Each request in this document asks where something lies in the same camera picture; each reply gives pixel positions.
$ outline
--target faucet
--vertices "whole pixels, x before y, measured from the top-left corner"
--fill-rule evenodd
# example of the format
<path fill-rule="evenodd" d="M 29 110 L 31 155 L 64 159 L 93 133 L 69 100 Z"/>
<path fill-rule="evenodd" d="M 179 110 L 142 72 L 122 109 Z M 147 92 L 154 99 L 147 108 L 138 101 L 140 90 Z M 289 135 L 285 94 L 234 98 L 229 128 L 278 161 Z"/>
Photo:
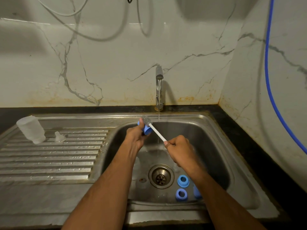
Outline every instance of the faucet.
<path fill-rule="evenodd" d="M 163 78 L 164 77 L 163 77 L 162 67 L 157 66 L 156 67 L 156 106 L 155 106 L 156 111 L 163 110 L 163 103 L 159 104 L 159 99 L 160 99 L 160 102 L 162 101 L 162 82 L 161 82 L 161 80 Z"/>

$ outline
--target blue hose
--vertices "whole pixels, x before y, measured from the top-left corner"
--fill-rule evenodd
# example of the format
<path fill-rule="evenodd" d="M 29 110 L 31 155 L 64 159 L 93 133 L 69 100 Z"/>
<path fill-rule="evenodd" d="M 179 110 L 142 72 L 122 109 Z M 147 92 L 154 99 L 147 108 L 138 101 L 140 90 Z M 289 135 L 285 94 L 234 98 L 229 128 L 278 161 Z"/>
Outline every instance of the blue hose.
<path fill-rule="evenodd" d="M 266 36 L 266 48 L 265 48 L 265 57 L 264 57 L 264 71 L 265 71 L 265 77 L 266 77 L 266 85 L 267 85 L 267 91 L 268 95 L 271 101 L 271 104 L 273 106 L 273 109 L 279 119 L 279 121 L 282 123 L 288 134 L 291 136 L 291 138 L 297 143 L 297 145 L 304 151 L 305 154 L 307 154 L 307 148 L 299 141 L 299 139 L 294 135 L 294 133 L 291 131 L 289 126 L 286 124 L 285 120 L 283 119 L 282 115 L 280 114 L 276 103 L 274 101 L 271 87 L 270 87 L 270 80 L 269 80 L 269 69 L 268 69 L 268 54 L 269 54 L 269 40 L 270 40 L 270 31 L 271 31 L 271 23 L 272 23 L 272 17 L 273 17 L 273 6 L 274 6 L 274 0 L 271 0 L 270 3 L 270 12 L 269 12 L 269 19 L 268 19 L 268 27 L 267 27 L 267 36 Z"/>

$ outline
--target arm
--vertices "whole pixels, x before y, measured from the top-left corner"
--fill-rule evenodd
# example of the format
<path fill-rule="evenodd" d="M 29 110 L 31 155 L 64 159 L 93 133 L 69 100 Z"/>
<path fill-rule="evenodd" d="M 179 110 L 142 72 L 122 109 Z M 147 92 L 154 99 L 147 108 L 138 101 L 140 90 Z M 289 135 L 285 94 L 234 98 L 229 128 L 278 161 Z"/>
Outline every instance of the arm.
<path fill-rule="evenodd" d="M 171 158 L 181 166 L 202 194 L 210 218 L 217 230 L 265 230 L 244 207 L 214 181 L 199 164 L 189 140 L 180 135 L 164 142 Z"/>
<path fill-rule="evenodd" d="M 127 130 L 112 162 L 78 203 L 62 230 L 122 229 L 133 164 L 146 138 L 143 127 L 140 119 L 139 126 Z"/>

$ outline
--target wall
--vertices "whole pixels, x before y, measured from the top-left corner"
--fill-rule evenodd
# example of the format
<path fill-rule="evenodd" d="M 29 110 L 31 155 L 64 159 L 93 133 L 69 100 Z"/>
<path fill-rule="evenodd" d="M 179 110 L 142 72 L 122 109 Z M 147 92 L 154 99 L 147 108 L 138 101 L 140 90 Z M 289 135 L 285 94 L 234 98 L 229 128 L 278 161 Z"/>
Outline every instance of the wall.
<path fill-rule="evenodd" d="M 275 0 L 270 36 L 272 93 L 285 121 L 307 145 L 307 0 Z M 238 39 L 220 106 L 307 191 L 307 155 L 279 122 L 268 97 L 264 39 L 269 0 L 259 0 Z"/>
<path fill-rule="evenodd" d="M 1 0 L 0 107 L 216 104 L 254 2 Z"/>

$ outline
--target granite countertop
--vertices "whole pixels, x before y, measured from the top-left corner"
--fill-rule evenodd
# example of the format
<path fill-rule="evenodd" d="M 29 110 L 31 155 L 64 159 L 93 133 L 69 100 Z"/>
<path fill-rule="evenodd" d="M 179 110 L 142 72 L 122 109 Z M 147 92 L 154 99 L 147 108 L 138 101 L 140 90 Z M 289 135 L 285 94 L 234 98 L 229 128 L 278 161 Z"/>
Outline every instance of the granite countertop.
<path fill-rule="evenodd" d="M 218 105 L 164 106 L 164 112 L 209 111 L 225 135 L 245 159 L 257 181 L 275 200 L 281 215 L 277 219 L 263 220 L 267 229 L 295 229 L 305 218 L 301 207 L 307 204 L 306 192 L 300 188 L 255 141 Z M 0 108 L 0 132 L 13 126 L 16 121 L 30 114 L 44 113 L 125 113 L 155 112 L 153 106 L 108 107 L 35 107 Z M 133 229 L 214 229 L 212 224 L 159 225 Z"/>

